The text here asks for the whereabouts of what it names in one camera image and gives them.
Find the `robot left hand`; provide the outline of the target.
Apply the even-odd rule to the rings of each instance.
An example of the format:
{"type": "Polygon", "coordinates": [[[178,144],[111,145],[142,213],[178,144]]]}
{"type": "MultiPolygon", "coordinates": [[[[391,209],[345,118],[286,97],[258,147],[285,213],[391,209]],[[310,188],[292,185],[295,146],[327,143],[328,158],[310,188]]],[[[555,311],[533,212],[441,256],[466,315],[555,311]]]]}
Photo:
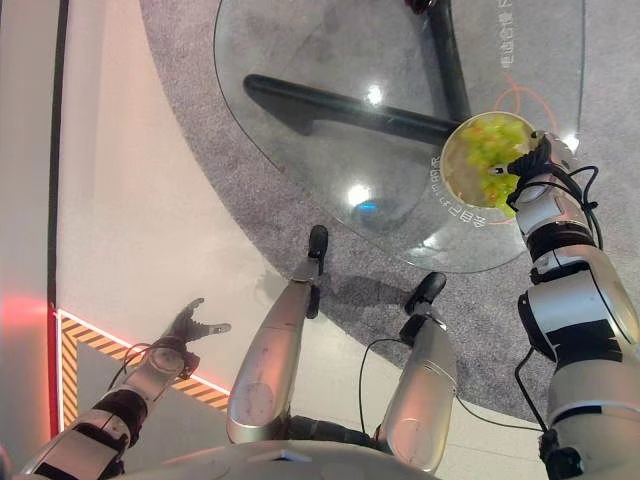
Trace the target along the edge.
{"type": "Polygon", "coordinates": [[[205,324],[194,319],[195,311],[205,302],[200,297],[188,303],[175,317],[163,333],[164,336],[180,339],[185,344],[202,338],[228,333],[232,326],[229,323],[205,324]]]}

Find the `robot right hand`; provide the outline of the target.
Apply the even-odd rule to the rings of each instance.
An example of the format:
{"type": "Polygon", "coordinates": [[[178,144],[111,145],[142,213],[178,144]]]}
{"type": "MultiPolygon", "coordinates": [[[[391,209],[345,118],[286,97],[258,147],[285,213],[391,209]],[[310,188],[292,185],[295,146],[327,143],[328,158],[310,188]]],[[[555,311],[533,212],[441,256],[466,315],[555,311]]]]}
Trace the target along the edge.
{"type": "Polygon", "coordinates": [[[514,189],[507,195],[505,203],[514,212],[523,202],[523,195],[533,189],[544,193],[555,188],[580,202],[582,190],[573,179],[572,167],[576,164],[574,152],[555,134],[534,131],[531,134],[535,146],[528,152],[507,164],[497,164],[487,169],[494,177],[517,177],[514,189]]]}

